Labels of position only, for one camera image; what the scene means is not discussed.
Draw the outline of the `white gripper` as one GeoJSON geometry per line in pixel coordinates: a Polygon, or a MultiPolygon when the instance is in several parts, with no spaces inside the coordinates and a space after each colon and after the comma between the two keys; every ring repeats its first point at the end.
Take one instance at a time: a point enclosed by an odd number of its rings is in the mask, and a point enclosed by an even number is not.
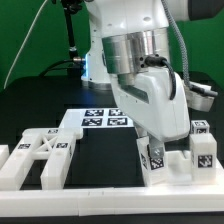
{"type": "Polygon", "coordinates": [[[176,78],[176,95],[170,99],[171,82],[167,69],[149,68],[138,73],[134,88],[144,92],[144,99],[126,92],[118,84],[118,76],[110,76],[112,92],[117,107],[139,126],[135,126],[139,138],[149,138],[151,158],[163,158],[163,142],[186,137],[190,130],[188,107],[182,80],[176,78]]]}

